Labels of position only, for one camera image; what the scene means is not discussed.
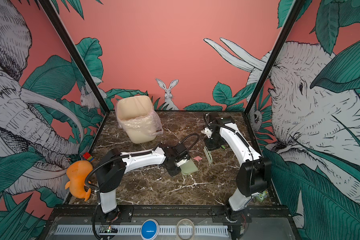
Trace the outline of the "pale green hand brush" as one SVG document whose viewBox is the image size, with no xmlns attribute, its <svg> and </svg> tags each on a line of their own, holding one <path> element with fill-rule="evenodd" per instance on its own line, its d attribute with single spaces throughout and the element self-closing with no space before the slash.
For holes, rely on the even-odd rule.
<svg viewBox="0 0 360 240">
<path fill-rule="evenodd" d="M 205 153 L 205 155 L 207 157 L 209 165 L 211 165 L 213 163 L 213 158 L 212 158 L 211 152 L 208 150 L 207 147 L 204 147 L 204 153 Z"/>
</svg>

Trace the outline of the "cream trash bin with bag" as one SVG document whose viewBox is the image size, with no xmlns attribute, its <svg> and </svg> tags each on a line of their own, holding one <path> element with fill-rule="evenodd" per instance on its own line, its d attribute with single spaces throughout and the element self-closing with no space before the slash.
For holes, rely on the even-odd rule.
<svg viewBox="0 0 360 240">
<path fill-rule="evenodd" d="M 116 107 L 119 127 L 134 144 L 153 141 L 163 134 L 163 126 L 148 96 L 121 99 Z"/>
</svg>

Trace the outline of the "pale green dustpan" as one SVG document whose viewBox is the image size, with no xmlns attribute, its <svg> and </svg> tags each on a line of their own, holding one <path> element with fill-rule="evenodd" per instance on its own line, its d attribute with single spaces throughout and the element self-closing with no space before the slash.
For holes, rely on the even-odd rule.
<svg viewBox="0 0 360 240">
<path fill-rule="evenodd" d="M 181 173 L 186 176 L 186 175 L 190 175 L 192 173 L 195 173 L 198 171 L 197 166 L 195 165 L 195 163 L 193 162 L 193 160 L 188 160 L 186 163 L 182 164 L 180 166 L 181 169 Z"/>
</svg>

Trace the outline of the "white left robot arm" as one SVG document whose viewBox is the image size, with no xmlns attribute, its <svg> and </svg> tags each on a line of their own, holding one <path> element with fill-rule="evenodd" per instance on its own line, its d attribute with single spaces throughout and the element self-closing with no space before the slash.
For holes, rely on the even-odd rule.
<svg viewBox="0 0 360 240">
<path fill-rule="evenodd" d="M 173 177 L 179 174 L 181 166 L 191 161 L 190 150 L 200 140 L 199 134 L 190 134 L 177 145 L 170 146 L 158 143 L 153 149 L 138 152 L 109 151 L 105 157 L 86 176 L 85 185 L 93 189 L 97 195 L 95 210 L 102 217 L 99 222 L 114 222 L 120 218 L 121 210 L 116 199 L 116 188 L 120 185 L 124 174 L 147 166 L 161 166 Z"/>
</svg>

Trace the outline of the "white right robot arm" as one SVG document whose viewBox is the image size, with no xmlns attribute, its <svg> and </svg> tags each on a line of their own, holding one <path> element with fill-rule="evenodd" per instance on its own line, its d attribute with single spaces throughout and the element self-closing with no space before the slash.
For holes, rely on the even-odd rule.
<svg viewBox="0 0 360 240">
<path fill-rule="evenodd" d="M 270 186 L 272 161 L 263 157 L 249 144 L 233 118 L 205 113 L 203 120 L 204 150 L 209 162 L 213 161 L 212 151 L 227 145 L 240 166 L 236 176 L 237 188 L 229 198 L 224 212 L 227 221 L 235 223 L 242 217 L 247 217 L 248 204 Z"/>
</svg>

